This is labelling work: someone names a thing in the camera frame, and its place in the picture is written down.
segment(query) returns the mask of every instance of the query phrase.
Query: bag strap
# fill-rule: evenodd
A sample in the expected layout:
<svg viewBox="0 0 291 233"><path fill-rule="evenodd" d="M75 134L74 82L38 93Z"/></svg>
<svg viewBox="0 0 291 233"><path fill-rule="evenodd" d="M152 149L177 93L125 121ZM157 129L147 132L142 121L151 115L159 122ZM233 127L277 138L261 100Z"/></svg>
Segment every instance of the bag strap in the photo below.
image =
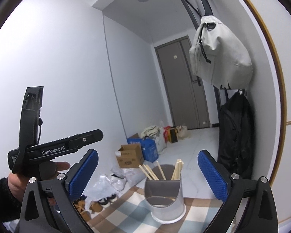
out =
<svg viewBox="0 0 291 233"><path fill-rule="evenodd" d="M202 41L202 34L203 34L203 29L207 27L208 30L213 30L216 27L216 23L203 23L202 29L200 31L199 37L198 37L198 43L200 45L200 50L202 52L203 57L207 61L207 63L211 64L211 60L209 60L206 56L206 52L203 46L203 41Z"/></svg>

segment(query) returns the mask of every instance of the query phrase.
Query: blue gripper pad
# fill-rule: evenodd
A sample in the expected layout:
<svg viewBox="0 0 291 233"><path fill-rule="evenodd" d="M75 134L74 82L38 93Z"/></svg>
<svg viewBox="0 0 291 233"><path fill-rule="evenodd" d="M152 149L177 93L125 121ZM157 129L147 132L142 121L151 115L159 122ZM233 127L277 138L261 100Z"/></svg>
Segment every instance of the blue gripper pad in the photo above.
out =
<svg viewBox="0 0 291 233"><path fill-rule="evenodd" d="M205 176L214 196L218 200L225 202L228 197L227 183L203 151L199 152L197 163L203 175Z"/></svg>
<svg viewBox="0 0 291 233"><path fill-rule="evenodd" d="M67 173L68 177L65 182L65 187L71 201L75 201L81 197L86 185L98 166L98 161L98 153L90 149L79 163L71 167Z"/></svg>

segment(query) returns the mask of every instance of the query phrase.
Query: sneaker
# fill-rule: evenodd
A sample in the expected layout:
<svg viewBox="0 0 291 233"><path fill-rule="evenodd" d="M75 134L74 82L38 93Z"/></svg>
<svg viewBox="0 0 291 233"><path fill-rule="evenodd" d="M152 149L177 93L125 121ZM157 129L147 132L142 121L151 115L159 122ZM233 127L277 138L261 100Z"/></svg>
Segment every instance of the sneaker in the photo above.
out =
<svg viewBox="0 0 291 233"><path fill-rule="evenodd" d="M110 202L106 198L99 200L98 203L105 209L110 206Z"/></svg>
<svg viewBox="0 0 291 233"><path fill-rule="evenodd" d="M95 212L97 213L101 212L103 208L98 202L92 201L90 203L89 209L92 211L92 214L93 214Z"/></svg>
<svg viewBox="0 0 291 233"><path fill-rule="evenodd" d="M115 202L118 198L117 198L116 194L112 194L112 195L108 196L107 199L110 202Z"/></svg>

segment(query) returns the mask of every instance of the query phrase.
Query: white bag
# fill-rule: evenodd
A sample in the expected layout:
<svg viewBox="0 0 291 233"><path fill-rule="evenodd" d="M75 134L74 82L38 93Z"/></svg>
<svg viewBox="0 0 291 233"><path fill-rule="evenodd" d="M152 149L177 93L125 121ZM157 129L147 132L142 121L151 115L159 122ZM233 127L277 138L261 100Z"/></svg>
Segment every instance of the white bag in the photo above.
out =
<svg viewBox="0 0 291 233"><path fill-rule="evenodd" d="M204 16L190 49L194 75L218 89L245 89L253 67L246 47L214 16Z"/></svg>
<svg viewBox="0 0 291 233"><path fill-rule="evenodd" d="M150 138L155 141L157 153L161 155L163 150L167 147L164 138L164 128L159 128L159 132Z"/></svg>

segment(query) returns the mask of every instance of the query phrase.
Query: blue box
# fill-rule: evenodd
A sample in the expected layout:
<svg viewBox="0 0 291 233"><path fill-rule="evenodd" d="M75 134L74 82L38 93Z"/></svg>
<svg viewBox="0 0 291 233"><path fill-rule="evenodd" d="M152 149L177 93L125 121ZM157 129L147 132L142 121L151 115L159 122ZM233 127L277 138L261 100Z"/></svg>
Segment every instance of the blue box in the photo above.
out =
<svg viewBox="0 0 291 233"><path fill-rule="evenodd" d="M142 154L145 160L154 163L158 159L158 153L155 141L147 138L145 140L136 137L135 135L127 139L128 144L139 143L142 148Z"/></svg>

